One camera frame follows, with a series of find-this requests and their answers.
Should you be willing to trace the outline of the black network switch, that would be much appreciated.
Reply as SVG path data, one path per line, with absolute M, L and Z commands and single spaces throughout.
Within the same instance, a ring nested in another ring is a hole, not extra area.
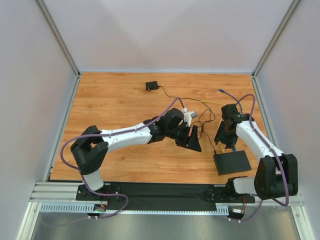
M 213 155 L 219 176 L 247 172 L 252 169 L 244 150 Z

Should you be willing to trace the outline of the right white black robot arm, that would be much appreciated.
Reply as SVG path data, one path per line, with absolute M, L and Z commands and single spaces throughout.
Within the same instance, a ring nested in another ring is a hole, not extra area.
M 249 161 L 244 151 L 235 151 L 237 140 L 242 139 L 258 161 L 254 177 L 229 178 L 227 184 L 239 195 L 256 195 L 261 200 L 286 198 L 298 193 L 298 161 L 293 154 L 286 154 L 262 133 L 253 117 L 240 113 L 235 104 L 221 108 L 222 121 L 214 138 L 230 152 L 214 154 L 218 174 L 245 172 Z

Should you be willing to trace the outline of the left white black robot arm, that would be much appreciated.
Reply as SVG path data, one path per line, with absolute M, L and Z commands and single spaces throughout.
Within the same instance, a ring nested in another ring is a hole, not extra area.
M 145 120 L 132 127 L 99 130 L 92 125 L 75 140 L 70 150 L 84 182 L 91 190 L 98 191 L 104 187 L 100 167 L 105 156 L 115 150 L 170 138 L 178 147 L 201 152 L 198 126 L 192 125 L 192 120 L 196 117 L 195 111 L 172 108 L 162 116 Z

